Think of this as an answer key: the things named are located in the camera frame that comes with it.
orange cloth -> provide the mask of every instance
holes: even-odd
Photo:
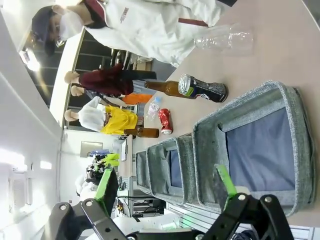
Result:
[[[131,93],[123,97],[122,101],[129,105],[146,104],[151,98],[151,94]]]

white jacket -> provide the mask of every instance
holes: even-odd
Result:
[[[213,27],[228,7],[215,0],[98,1],[108,27],[85,29],[101,44],[177,67],[209,28],[178,22],[200,20]]]

water bottle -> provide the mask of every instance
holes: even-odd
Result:
[[[213,49],[224,55],[243,56],[253,53],[253,31],[239,23],[213,27],[210,32],[194,39],[200,49]]]
[[[159,96],[156,96],[154,100],[150,103],[148,113],[146,115],[146,118],[149,120],[154,120],[155,117],[158,115],[158,111],[160,109],[162,98]]]

white shirt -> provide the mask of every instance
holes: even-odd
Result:
[[[99,2],[108,27],[85,28],[98,42],[177,67],[210,29],[178,22],[204,21],[213,27],[225,8],[215,0],[108,0]]]
[[[96,132],[101,132],[106,120],[106,108],[99,101],[100,97],[95,96],[78,112],[81,126]]]

brown glass bottle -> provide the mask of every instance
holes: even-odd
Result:
[[[195,99],[195,97],[185,96],[179,93],[178,84],[179,83],[177,81],[166,81],[166,82],[146,81],[144,83],[144,87],[146,89],[153,89],[159,92],[163,92],[168,96],[185,98],[185,99]]]
[[[135,129],[125,129],[124,134],[138,136],[140,138],[158,138],[158,128],[136,127]]]

